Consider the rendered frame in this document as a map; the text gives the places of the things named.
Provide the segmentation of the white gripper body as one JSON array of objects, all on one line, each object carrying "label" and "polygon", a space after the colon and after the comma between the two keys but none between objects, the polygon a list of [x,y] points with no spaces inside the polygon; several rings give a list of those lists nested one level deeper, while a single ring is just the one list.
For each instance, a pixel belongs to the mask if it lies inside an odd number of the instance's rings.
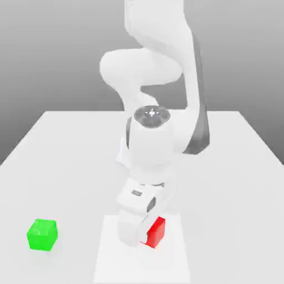
[{"label": "white gripper body", "polygon": [[148,233],[142,230],[143,222],[147,217],[146,214],[137,215],[120,209],[118,215],[119,240],[130,247],[137,247],[141,242],[147,243]]}]

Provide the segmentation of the small red cube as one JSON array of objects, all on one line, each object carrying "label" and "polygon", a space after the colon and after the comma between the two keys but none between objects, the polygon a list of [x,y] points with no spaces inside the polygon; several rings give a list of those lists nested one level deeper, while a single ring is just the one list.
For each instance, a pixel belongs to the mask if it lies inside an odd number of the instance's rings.
[{"label": "small red cube", "polygon": [[166,219],[159,216],[147,232],[147,240],[141,243],[155,249],[165,235],[165,224]]}]

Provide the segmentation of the small green cube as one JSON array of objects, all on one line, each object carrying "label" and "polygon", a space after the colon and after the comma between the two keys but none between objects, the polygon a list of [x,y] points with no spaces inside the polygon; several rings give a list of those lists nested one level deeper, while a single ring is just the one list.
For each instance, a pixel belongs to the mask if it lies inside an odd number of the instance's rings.
[{"label": "small green cube", "polygon": [[30,249],[51,251],[58,238],[57,223],[55,220],[35,219],[27,232]]}]

